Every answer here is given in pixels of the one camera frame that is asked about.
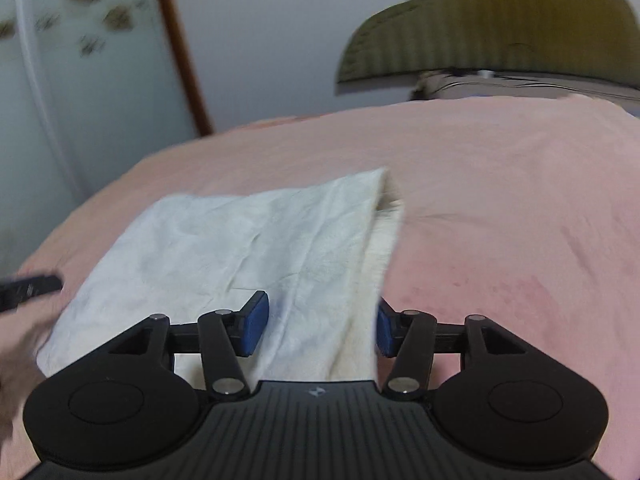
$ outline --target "olive green cushion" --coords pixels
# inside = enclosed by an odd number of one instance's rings
[[[409,0],[356,31],[338,81],[450,67],[638,86],[640,31],[626,0]]]

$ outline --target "white cable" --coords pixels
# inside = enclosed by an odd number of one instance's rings
[[[38,38],[36,37],[32,3],[32,0],[15,0],[17,32],[27,79],[53,157],[56,159],[60,170],[62,170],[74,197],[79,203],[82,203],[92,193],[72,150],[68,148],[64,139],[58,134],[49,84],[38,51]]]

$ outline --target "mattress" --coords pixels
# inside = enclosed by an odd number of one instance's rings
[[[42,380],[37,349],[142,210],[176,192],[250,194],[380,166],[406,202],[386,300],[440,322],[485,314],[588,378],[610,409],[594,459],[614,478],[637,480],[640,122],[584,96],[433,100],[281,120],[140,162],[20,270],[56,270],[65,288],[0,317],[0,478],[37,462],[21,423],[24,399]],[[381,359],[381,377],[386,370]],[[438,356],[434,384],[456,371],[457,356]]]

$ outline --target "white cloth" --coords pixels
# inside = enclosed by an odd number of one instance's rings
[[[51,375],[150,314],[173,324],[269,295],[254,355],[258,380],[366,380],[376,375],[378,298],[402,203],[384,170],[247,197],[167,196],[96,265],[38,354]],[[199,355],[175,371],[203,387]]]

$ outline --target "white logo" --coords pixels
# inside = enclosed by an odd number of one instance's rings
[[[320,386],[316,386],[313,390],[309,390],[309,395],[313,395],[316,399],[320,396],[323,396],[326,393],[324,388]]]

